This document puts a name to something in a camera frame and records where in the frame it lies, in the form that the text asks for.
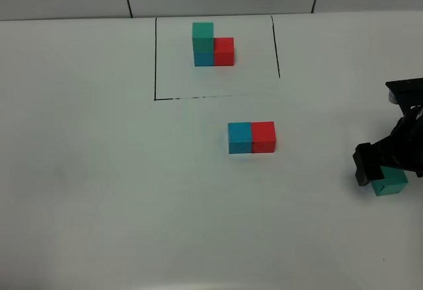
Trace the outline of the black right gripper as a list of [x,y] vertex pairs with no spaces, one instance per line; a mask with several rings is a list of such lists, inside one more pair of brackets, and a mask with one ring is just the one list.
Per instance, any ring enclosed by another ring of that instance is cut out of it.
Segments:
[[384,179],[382,167],[422,171],[422,106],[411,108],[389,137],[357,145],[353,160],[359,186]]

